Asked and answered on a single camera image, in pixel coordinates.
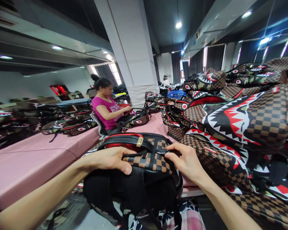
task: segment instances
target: white shirt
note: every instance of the white shirt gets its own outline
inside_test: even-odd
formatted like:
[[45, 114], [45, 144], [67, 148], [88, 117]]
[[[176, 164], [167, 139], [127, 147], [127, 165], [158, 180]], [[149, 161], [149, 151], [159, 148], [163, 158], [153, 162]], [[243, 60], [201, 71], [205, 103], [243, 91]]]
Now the white shirt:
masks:
[[163, 81], [163, 86], [170, 86], [169, 80], [165, 79], [165, 80]]

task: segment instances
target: hand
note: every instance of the hand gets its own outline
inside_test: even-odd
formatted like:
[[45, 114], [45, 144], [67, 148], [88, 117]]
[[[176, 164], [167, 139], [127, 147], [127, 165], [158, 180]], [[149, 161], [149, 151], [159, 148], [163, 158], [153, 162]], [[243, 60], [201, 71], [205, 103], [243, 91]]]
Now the hand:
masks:
[[201, 166], [194, 148], [176, 142], [168, 146], [167, 149], [176, 149], [181, 152], [180, 158], [171, 152], [166, 153], [165, 157], [174, 162], [178, 170], [194, 183], [201, 185], [207, 178], [210, 178]]
[[132, 166], [128, 162], [122, 161], [122, 157], [124, 154], [134, 153], [136, 152], [124, 147], [112, 147], [93, 152], [78, 161], [80, 161], [81, 168], [89, 172], [95, 169], [119, 169], [129, 175]]
[[130, 111], [132, 109], [133, 108], [131, 106], [129, 106], [129, 105], [123, 108], [124, 112]]

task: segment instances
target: ceiling light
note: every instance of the ceiling light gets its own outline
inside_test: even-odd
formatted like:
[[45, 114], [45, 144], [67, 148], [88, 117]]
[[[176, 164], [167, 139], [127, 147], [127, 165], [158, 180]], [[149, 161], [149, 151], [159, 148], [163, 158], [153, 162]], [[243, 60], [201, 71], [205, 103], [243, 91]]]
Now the ceiling light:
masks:
[[179, 29], [179, 28], [181, 28], [182, 27], [182, 23], [181, 22], [177, 22], [177, 24], [176, 24], [176, 29]]
[[52, 46], [52, 48], [53, 48], [54, 50], [62, 50], [62, 48], [59, 47], [59, 46]]
[[13, 59], [12, 57], [4, 56], [4, 55], [0, 55], [0, 58], [2, 58], [2, 59]]
[[265, 44], [265, 43], [267, 43], [267, 42], [269, 42], [269, 41], [271, 41], [271, 38], [270, 38], [270, 37], [266, 37], [266, 38], [264, 38], [264, 39], [262, 39], [262, 40], [260, 41], [259, 45]]
[[106, 57], [107, 57], [107, 59], [109, 59], [110, 61], [112, 61], [112, 57], [111, 57], [110, 54], [107, 54]]
[[242, 18], [246, 18], [248, 16], [250, 16], [252, 14], [252, 11], [247, 11], [244, 13], [244, 15], [242, 15]]

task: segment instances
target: pink t-shirt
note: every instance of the pink t-shirt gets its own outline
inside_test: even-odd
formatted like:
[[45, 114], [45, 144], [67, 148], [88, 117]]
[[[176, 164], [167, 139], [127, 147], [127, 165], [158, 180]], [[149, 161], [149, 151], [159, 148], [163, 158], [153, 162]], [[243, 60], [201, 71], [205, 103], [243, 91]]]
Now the pink t-shirt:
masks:
[[101, 122], [105, 125], [106, 130], [116, 128], [115, 122], [122, 116], [122, 115], [119, 115], [118, 117], [116, 117], [112, 120], [106, 120], [96, 110], [97, 106], [99, 106], [99, 105], [104, 105], [105, 107], [107, 107], [109, 112], [115, 112], [115, 111], [120, 110], [121, 108], [115, 103], [115, 101], [112, 98], [110, 98], [110, 99], [111, 99], [111, 102], [107, 102], [106, 100], [96, 96], [92, 100], [92, 107], [95, 110], [95, 112], [96, 112], [97, 116], [99, 117], [99, 119], [101, 120]]

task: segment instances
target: person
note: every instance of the person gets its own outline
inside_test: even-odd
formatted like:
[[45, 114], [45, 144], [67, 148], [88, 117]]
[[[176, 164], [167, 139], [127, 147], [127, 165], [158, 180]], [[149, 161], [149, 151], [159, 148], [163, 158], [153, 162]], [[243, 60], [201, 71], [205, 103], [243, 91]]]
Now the person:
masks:
[[[260, 229], [256, 222], [238, 206], [202, 168], [195, 150], [180, 143], [167, 147], [182, 156], [168, 152], [165, 157], [207, 195], [229, 230]], [[134, 154], [124, 147], [100, 150], [74, 162], [59, 175], [0, 212], [0, 229], [36, 229], [90, 172], [96, 169], [119, 169], [126, 175], [132, 166], [122, 161], [123, 154]]]
[[166, 75], [163, 76], [163, 83], [162, 84], [164, 87], [170, 86], [170, 81], [167, 79]]
[[108, 79], [98, 77], [98, 79], [95, 80], [94, 85], [97, 94], [92, 99], [92, 107], [95, 110], [96, 115], [105, 125], [108, 135], [120, 133], [121, 130], [117, 128], [116, 121], [124, 112], [132, 110], [132, 107], [127, 106], [120, 108], [116, 104], [116, 102], [111, 98], [113, 94], [113, 86]]

